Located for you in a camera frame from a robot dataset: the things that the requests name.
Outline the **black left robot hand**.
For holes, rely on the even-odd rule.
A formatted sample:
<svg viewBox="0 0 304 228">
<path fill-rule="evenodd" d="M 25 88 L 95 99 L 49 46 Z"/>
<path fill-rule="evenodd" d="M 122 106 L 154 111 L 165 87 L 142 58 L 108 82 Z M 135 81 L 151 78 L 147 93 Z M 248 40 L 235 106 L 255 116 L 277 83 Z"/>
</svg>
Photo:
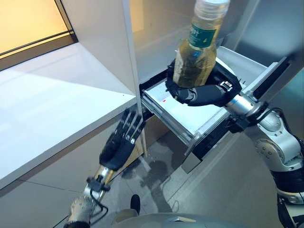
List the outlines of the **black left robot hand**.
<svg viewBox="0 0 304 228">
<path fill-rule="evenodd" d="M 135 110 L 126 109 L 99 155 L 99 164 L 113 171 L 123 167 L 144 127 L 142 116 Z"/>
</svg>

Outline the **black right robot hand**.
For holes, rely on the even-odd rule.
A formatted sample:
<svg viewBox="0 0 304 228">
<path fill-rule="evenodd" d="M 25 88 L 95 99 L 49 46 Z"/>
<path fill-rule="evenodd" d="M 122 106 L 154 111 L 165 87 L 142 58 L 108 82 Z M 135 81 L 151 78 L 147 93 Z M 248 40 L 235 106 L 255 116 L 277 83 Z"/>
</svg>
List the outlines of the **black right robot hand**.
<svg viewBox="0 0 304 228">
<path fill-rule="evenodd" d="M 175 62 L 168 65 L 166 91 L 181 104 L 188 106 L 215 105 L 223 107 L 238 95 L 242 86 L 238 78 L 223 63 L 216 61 L 205 85 L 182 88 L 173 81 Z"/>
</svg>

